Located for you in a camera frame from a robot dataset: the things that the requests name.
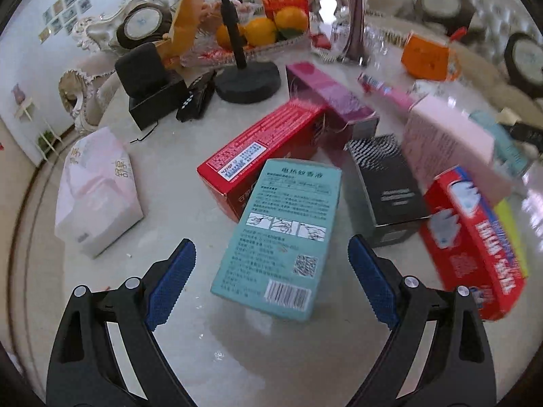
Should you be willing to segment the red toothpaste box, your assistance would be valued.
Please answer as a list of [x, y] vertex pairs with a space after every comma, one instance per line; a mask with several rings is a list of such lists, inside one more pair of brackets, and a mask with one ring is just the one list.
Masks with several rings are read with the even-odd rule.
[[437, 175], [424, 199], [430, 217], [420, 237], [443, 288], [466, 287], [483, 320], [500, 320], [526, 284], [500, 219], [459, 166]]

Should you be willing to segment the long beige covered sofa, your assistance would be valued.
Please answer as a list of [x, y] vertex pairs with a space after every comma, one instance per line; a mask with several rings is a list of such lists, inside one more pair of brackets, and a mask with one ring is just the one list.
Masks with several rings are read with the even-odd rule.
[[469, 27], [451, 32], [427, 23], [415, 12], [416, 0], [366, 0], [366, 24], [381, 27], [403, 45], [408, 31], [435, 41], [450, 41], [462, 76], [497, 110], [509, 109], [520, 121], [542, 125], [542, 98], [531, 98], [511, 85], [504, 62], [509, 38], [524, 32], [542, 47], [542, 31], [521, 0], [469, 0], [476, 9]]

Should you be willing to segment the black phone stand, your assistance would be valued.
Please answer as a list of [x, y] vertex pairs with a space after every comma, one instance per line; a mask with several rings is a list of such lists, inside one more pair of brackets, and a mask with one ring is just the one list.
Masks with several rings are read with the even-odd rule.
[[247, 62], [238, 29], [238, 15], [230, 0], [221, 0], [221, 14], [227, 27], [236, 61], [214, 78], [216, 93], [228, 103], [248, 105], [272, 97], [281, 86], [279, 69], [274, 62]]

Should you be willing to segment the far ornate sofa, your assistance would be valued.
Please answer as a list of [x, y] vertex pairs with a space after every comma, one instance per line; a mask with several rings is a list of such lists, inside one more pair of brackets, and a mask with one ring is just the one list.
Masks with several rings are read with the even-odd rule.
[[[120, 9], [107, 18], [84, 17], [75, 22], [71, 37], [77, 42], [77, 46], [91, 53], [97, 53], [100, 58], [110, 58], [114, 55], [123, 55], [127, 52], [117, 41], [117, 29], [123, 24], [125, 18], [132, 11], [142, 10], [144, 20], [149, 21], [152, 27], [164, 24], [167, 17], [163, 14], [175, 12], [181, 0], [123, 0]], [[59, 94], [64, 108], [74, 120], [75, 130], [82, 136], [97, 130], [110, 96], [98, 93], [98, 84], [92, 80], [99, 78], [107, 80], [114, 73], [113, 69], [104, 71], [87, 71], [87, 75], [81, 78], [79, 89], [74, 93], [68, 92], [74, 83], [59, 82]]]

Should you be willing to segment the wall photo frames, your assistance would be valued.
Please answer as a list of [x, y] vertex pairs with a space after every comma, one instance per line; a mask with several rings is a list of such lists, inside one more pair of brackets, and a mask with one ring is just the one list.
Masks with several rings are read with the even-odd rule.
[[79, 18], [91, 7], [90, 0], [56, 0], [41, 14], [44, 27], [39, 34], [40, 43], [62, 31], [70, 36]]

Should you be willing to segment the red long carton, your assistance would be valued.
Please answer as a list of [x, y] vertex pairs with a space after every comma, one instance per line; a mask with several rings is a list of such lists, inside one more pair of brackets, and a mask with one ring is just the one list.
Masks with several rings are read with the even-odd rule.
[[324, 106], [293, 98], [201, 163], [197, 173], [219, 208], [238, 221], [266, 161], [311, 159], [324, 122]]

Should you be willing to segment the black speaker box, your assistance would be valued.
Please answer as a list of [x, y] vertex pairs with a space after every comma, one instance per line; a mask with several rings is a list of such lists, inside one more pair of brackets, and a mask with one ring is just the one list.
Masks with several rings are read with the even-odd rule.
[[129, 114], [140, 131], [179, 109], [190, 95], [183, 77], [165, 67], [153, 43], [121, 56], [115, 71], [129, 97]]

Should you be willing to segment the purple glossy carton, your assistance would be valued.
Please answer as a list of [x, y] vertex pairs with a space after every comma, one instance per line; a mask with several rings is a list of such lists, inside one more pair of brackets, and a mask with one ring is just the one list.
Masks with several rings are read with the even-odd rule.
[[323, 146], [341, 151], [350, 141], [375, 135], [379, 116], [356, 93], [311, 62], [285, 66], [290, 97], [307, 100], [325, 110]]

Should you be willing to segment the pink candy wrapper box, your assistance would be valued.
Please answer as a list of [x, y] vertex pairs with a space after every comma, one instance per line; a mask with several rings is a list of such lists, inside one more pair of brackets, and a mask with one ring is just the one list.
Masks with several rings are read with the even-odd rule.
[[409, 112], [419, 102], [416, 97], [368, 73], [361, 73], [357, 81], [368, 96], [380, 99], [397, 109]]

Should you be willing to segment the pink vase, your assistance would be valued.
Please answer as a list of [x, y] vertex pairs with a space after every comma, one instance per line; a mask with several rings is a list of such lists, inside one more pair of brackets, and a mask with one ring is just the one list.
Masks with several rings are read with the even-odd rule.
[[26, 99], [24, 91], [19, 87], [18, 84], [15, 84], [15, 86], [13, 87], [12, 94], [14, 95], [15, 101], [18, 106], [20, 106]]

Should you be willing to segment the pale pink box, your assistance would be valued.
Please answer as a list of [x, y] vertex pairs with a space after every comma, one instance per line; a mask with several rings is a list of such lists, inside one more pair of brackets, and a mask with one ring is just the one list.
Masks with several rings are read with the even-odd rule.
[[427, 96], [410, 110], [402, 152], [424, 190], [459, 166], [490, 203], [511, 195], [513, 183], [494, 169], [494, 137], [445, 100]]

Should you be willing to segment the black remote control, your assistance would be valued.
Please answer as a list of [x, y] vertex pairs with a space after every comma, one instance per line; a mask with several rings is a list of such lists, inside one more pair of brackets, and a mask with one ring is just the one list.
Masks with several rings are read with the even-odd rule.
[[216, 71], [209, 71], [197, 77], [189, 85], [189, 96], [177, 110], [177, 121], [186, 122], [203, 117], [216, 90], [214, 78], [216, 78]]

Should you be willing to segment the white tissue pack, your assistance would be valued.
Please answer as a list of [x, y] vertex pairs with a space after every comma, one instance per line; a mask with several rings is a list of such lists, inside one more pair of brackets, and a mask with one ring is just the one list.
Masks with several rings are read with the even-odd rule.
[[143, 217], [129, 154], [110, 128], [77, 141], [62, 169], [56, 237], [95, 258]]

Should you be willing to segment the black cosmetic box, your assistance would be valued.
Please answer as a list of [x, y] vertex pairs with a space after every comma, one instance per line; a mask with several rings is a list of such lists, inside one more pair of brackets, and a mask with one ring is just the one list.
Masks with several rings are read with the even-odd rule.
[[423, 193], [394, 135], [348, 141], [342, 170], [353, 229], [370, 246], [400, 244], [429, 219]]

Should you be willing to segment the teal mosquito liquid box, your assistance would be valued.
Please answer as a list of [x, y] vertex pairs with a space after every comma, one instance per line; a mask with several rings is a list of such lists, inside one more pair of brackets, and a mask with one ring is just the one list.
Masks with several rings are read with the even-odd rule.
[[211, 286], [213, 295], [305, 322], [329, 253], [341, 171], [270, 159], [260, 172]]

